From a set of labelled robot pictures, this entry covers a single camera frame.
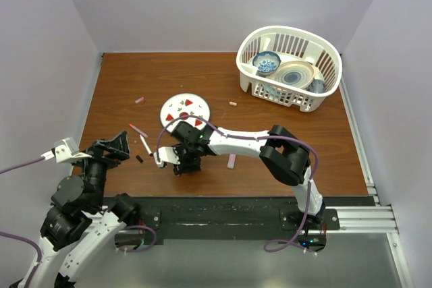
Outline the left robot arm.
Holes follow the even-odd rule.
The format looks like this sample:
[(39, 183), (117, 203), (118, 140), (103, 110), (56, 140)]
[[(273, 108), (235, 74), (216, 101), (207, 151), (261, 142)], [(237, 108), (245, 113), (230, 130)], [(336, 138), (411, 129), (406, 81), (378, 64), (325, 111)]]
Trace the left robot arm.
[(81, 270), (122, 229), (139, 223), (140, 206), (127, 194), (118, 194), (106, 209), (103, 198), (107, 172), (130, 157), (128, 134), (97, 140), (80, 150), (73, 138), (57, 141), (42, 158), (69, 163), (79, 175), (64, 177), (51, 196), (32, 246), (36, 256), (23, 279), (13, 287), (73, 287)]

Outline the pink highlighter pen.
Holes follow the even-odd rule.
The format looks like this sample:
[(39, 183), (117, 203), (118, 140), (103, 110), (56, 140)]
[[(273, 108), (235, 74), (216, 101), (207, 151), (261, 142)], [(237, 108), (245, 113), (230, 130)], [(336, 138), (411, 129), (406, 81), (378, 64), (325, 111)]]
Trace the pink highlighter pen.
[(236, 162), (236, 155), (235, 154), (230, 154), (229, 158), (228, 158), (228, 161), (227, 161), (227, 168), (228, 169), (233, 169), (234, 165), (235, 165), (235, 162)]

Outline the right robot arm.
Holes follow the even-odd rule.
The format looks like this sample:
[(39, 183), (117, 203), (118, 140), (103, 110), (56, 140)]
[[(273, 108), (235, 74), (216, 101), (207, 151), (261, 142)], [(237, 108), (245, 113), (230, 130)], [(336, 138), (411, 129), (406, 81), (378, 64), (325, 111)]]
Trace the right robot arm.
[(239, 132), (211, 125), (198, 129), (180, 121), (171, 135), (178, 143), (159, 153), (174, 166), (175, 174), (200, 171), (203, 156), (256, 158), (278, 182), (291, 187), (306, 228), (316, 229), (324, 222), (325, 203), (313, 180), (319, 155), (286, 128), (274, 125), (261, 132)]

